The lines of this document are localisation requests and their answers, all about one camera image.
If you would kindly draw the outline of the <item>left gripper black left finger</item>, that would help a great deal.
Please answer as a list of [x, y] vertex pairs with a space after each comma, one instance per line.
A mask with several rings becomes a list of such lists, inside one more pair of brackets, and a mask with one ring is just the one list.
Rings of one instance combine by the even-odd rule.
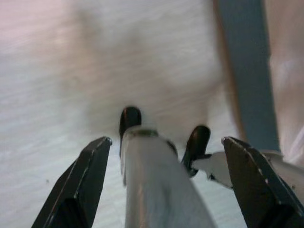
[[112, 140], [90, 142], [58, 178], [33, 223], [34, 228], [90, 228], [103, 190]]

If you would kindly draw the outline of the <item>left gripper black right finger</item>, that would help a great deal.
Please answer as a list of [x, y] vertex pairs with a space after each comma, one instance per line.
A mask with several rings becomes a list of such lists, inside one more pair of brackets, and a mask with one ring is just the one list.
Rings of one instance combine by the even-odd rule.
[[233, 137], [222, 139], [233, 191], [249, 228], [302, 228], [304, 206], [265, 156]]

